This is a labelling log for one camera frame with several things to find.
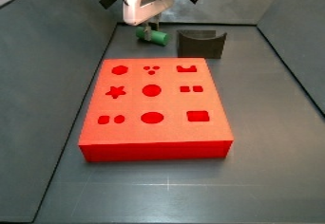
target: green object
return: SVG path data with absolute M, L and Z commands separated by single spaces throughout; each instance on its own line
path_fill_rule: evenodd
M 137 36 L 140 39 L 146 40 L 145 36 L 145 28 L 138 27 Z M 156 43 L 157 45 L 166 46 L 169 42 L 169 35 L 164 32 L 152 30 L 152 40 L 150 42 Z

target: circular hole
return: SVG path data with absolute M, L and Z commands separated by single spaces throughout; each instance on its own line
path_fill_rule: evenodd
M 142 93 L 148 97 L 157 97 L 161 94 L 161 92 L 162 92 L 162 88 L 156 84 L 150 84 L 142 89 Z
M 114 122 L 115 123 L 123 123 L 126 121 L 126 118 L 123 115 L 118 115 L 115 118 L 114 118 Z
M 101 116 L 98 118 L 98 123 L 99 124 L 107 124 L 107 123 L 110 123 L 110 116 L 107 116 L 107 115 Z
M 158 112 L 149 112 L 149 113 L 145 113 L 145 114 L 141 116 L 141 120 L 142 120 L 145 123 L 150 123 L 150 124 L 160 123 L 160 122 L 164 121 L 164 114 L 162 114 L 162 113 L 158 113 Z

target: red foam block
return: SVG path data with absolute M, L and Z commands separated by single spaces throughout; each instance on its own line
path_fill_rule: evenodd
M 87 161 L 225 158 L 233 140 L 205 59 L 105 61 L 79 139 Z

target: white robot part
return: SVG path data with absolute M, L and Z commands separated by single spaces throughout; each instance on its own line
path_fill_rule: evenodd
M 168 10 L 174 5 L 174 0 L 125 0 L 125 22 L 137 26 Z

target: rectangular hole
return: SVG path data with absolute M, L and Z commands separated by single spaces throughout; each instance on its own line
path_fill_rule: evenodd
M 188 112 L 189 121 L 210 121 L 210 116 L 208 111 L 189 111 Z

